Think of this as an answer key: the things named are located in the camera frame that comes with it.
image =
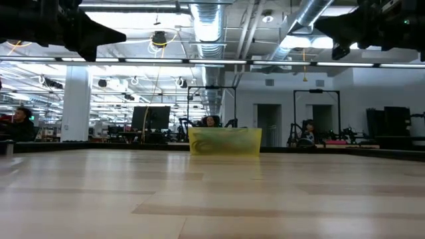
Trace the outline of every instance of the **wall vent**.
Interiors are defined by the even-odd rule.
[[[325,80],[316,80],[316,87],[325,87]]]
[[[274,86],[274,80],[273,79],[266,79],[266,86]]]

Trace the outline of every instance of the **doorway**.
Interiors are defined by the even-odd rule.
[[[328,132],[332,130],[332,106],[313,105],[313,121],[316,132]]]
[[[258,104],[257,127],[262,129],[262,147],[280,147],[282,142],[282,106]]]

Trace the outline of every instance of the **wooden floor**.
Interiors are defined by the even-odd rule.
[[[423,239],[425,164],[81,150],[0,159],[0,238]]]

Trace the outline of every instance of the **yellow bin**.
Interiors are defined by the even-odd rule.
[[[261,129],[189,128],[192,155],[259,156]]]

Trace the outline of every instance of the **computer monitor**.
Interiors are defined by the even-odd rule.
[[[147,110],[145,129],[168,129],[171,107],[135,107],[131,128],[143,129]]]

